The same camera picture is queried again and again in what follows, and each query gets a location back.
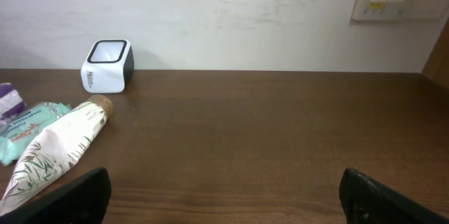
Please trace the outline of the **white floral cream tube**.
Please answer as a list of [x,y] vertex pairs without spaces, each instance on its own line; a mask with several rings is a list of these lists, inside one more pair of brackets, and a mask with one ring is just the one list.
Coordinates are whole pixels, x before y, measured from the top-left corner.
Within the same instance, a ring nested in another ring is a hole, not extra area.
[[113,112],[108,97],[92,95],[44,128],[16,162],[1,200],[1,215],[16,210],[76,165]]

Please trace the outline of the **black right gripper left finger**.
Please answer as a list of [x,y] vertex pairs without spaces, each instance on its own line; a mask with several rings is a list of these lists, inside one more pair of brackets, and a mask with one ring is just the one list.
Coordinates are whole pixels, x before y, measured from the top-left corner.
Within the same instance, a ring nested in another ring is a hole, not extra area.
[[1,217],[3,224],[101,223],[112,186],[107,169],[98,167]]

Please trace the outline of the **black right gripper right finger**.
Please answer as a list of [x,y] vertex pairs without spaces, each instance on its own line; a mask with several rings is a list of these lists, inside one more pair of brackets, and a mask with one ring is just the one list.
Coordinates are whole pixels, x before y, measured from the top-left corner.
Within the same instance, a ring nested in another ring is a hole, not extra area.
[[448,224],[439,215],[360,171],[344,170],[340,202],[348,223]]

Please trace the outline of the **pink purple tissue pack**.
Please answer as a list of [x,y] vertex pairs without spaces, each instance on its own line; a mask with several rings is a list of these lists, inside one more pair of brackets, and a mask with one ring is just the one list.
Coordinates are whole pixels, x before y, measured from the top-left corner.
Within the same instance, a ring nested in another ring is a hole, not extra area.
[[26,104],[11,83],[1,84],[1,120],[8,121],[22,113]]

